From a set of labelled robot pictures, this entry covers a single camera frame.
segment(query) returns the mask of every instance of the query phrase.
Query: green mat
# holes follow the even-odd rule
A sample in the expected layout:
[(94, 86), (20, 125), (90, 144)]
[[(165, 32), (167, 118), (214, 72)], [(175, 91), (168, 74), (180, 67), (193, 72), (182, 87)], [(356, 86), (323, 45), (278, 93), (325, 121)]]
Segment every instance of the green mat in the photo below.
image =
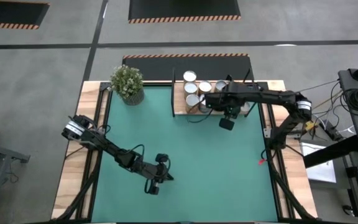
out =
[(197, 124), (172, 118), (170, 98), (170, 87), (155, 86), (145, 87), (138, 106), (113, 95), (108, 139), (125, 149), (144, 144), (145, 161), (153, 164), (157, 153), (168, 154), (175, 180), (159, 185), (158, 195), (145, 194), (145, 179), (104, 153), (92, 222), (277, 221), (267, 164), (258, 165), (258, 109), (228, 131), (218, 126), (221, 116)]

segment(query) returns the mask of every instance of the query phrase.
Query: wooden shelf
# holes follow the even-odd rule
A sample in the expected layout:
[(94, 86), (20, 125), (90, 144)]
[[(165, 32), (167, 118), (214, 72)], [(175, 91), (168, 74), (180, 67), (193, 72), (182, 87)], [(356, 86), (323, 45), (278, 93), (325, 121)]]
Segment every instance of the wooden shelf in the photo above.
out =
[[(209, 80), (212, 85), (212, 91), (215, 89), (215, 81)], [(205, 113), (200, 112), (199, 110), (196, 113), (187, 113), (186, 111), (186, 100), (185, 100), (185, 90), (183, 87), (183, 81), (175, 82), (173, 84), (173, 112), (175, 115), (207, 115)], [(223, 111), (212, 111), (211, 115), (223, 115)]]

